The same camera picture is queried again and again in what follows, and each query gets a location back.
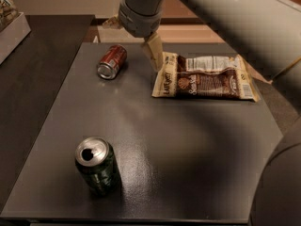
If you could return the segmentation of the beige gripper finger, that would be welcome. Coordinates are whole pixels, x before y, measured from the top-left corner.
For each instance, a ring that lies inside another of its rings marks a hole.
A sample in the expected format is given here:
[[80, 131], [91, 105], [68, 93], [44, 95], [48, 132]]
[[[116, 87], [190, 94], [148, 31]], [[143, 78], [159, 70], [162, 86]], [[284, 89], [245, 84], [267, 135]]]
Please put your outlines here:
[[163, 65], [163, 44], [160, 35], [155, 32], [144, 39], [142, 50], [151, 66], [159, 72]]
[[121, 29], [121, 23], [119, 21], [119, 16], [114, 15], [113, 17], [107, 19], [102, 23], [104, 29]]

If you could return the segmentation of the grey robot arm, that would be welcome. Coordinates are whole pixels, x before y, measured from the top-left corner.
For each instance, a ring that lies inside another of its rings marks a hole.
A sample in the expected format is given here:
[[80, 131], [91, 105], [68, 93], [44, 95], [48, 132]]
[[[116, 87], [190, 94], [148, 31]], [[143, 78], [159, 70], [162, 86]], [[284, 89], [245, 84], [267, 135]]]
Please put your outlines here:
[[[289, 0], [180, 0], [301, 112], [301, 8]], [[163, 0], [120, 0], [104, 22], [151, 39]], [[261, 174], [247, 226], [301, 226], [301, 118]]]

